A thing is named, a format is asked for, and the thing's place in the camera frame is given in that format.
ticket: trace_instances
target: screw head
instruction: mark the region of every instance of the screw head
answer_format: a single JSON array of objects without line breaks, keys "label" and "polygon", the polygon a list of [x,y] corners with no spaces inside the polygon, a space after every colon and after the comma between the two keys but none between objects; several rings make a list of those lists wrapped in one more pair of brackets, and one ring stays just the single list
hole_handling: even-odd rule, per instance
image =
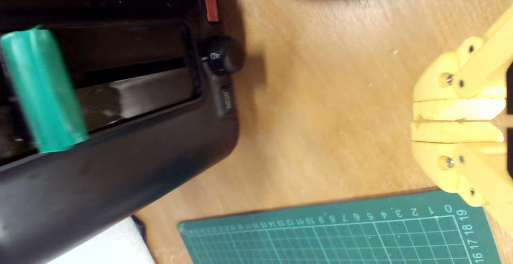
[{"label": "screw head", "polygon": [[454,79],[454,75],[453,74],[449,74],[447,76],[447,79],[445,79],[445,82],[447,83],[447,85],[452,85],[452,80]]},{"label": "screw head", "polygon": [[445,165],[448,168],[454,167],[454,160],[452,158],[447,157],[447,160],[445,160]]}]

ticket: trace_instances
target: yellow 3d printed part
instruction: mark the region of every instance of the yellow 3d printed part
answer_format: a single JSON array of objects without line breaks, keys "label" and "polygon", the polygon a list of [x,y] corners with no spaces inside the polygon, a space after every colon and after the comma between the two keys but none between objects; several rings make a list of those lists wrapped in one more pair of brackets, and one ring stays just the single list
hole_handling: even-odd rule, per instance
[{"label": "yellow 3d printed part", "polygon": [[513,62],[513,6],[482,36],[442,54],[414,88],[412,151],[444,191],[484,206],[513,236],[513,179],[507,144],[488,122],[506,107]]}]

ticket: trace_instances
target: red button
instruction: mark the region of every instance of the red button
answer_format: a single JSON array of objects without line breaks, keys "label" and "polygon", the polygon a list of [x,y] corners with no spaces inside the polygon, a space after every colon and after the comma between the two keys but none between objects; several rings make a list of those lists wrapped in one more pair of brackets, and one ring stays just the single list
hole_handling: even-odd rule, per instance
[{"label": "red button", "polygon": [[207,7],[207,21],[218,22],[218,0],[205,0],[205,6]]}]

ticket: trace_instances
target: black knob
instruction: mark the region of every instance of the black knob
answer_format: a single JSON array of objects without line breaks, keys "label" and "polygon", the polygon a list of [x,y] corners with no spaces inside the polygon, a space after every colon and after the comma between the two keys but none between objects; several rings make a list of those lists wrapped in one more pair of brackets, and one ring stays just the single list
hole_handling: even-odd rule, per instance
[{"label": "black knob", "polygon": [[244,47],[227,36],[212,38],[207,47],[208,65],[218,75],[236,73],[244,64]]}]

